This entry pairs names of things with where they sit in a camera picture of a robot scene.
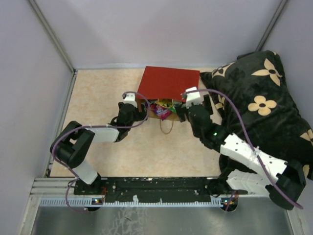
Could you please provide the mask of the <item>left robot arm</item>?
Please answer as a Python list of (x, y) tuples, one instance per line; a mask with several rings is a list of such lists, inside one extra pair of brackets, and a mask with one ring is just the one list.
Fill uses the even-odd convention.
[(86, 155), (93, 143), (120, 142), (134, 128), (134, 123), (141, 124), (147, 119), (147, 108), (144, 104), (119, 102), (119, 112), (108, 125), (83, 126), (71, 121), (50, 147), (55, 161), (68, 168), (76, 178), (83, 181), (84, 188), (91, 194), (102, 188), (100, 175), (88, 164)]

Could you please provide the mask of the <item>red paper bag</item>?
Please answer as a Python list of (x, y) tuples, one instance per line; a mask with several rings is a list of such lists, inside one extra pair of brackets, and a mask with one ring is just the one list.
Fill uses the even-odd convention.
[(146, 66), (137, 92), (147, 100), (172, 99), (184, 102), (181, 94), (199, 86), (198, 70)]

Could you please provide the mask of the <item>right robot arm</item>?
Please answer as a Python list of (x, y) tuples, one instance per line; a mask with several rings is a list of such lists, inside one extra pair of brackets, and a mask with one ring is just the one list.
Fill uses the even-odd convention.
[(286, 162), (251, 145), (249, 139), (242, 140), (229, 133), (221, 125), (212, 122), (210, 98), (205, 100), (197, 91), (182, 94), (186, 103), (176, 108), (181, 121), (189, 121), (193, 135), (207, 148), (233, 158), (252, 170), (252, 173), (227, 169), (219, 176), (219, 190), (225, 194), (233, 190), (268, 196), (272, 202), (286, 210), (294, 207), (303, 209), (297, 203), (306, 180), (301, 164), (295, 160)]

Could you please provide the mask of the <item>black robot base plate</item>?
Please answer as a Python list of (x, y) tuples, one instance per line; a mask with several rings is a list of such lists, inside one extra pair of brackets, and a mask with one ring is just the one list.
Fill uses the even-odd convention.
[(226, 180), (217, 177), (108, 177), (91, 185), (78, 180), (74, 195), (100, 195), (105, 202), (193, 203), (210, 202), (211, 197), (231, 194)]

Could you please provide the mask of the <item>green Fox's spring tea packet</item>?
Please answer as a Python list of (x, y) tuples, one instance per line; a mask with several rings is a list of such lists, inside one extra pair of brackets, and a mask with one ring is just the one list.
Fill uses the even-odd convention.
[(175, 113), (175, 114), (176, 114), (176, 113), (177, 113), (176, 107), (177, 107), (177, 106), (180, 106), (181, 104), (182, 104), (182, 102), (173, 100), (172, 106), (169, 107), (168, 109), (169, 109), (172, 113)]

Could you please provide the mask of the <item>twisted paper bag handle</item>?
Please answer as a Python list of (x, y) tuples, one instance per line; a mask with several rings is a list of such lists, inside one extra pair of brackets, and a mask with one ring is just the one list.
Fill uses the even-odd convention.
[(174, 122), (172, 120), (160, 120), (159, 127), (163, 134), (168, 135), (171, 133), (174, 126)]

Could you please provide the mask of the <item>purple snack packet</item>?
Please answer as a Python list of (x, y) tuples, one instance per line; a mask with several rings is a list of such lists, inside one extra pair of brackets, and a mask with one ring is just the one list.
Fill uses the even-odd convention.
[(150, 113), (149, 113), (150, 118), (157, 118), (160, 120), (165, 120), (172, 113), (170, 109), (164, 108), (155, 103), (151, 104), (150, 108), (151, 108)]

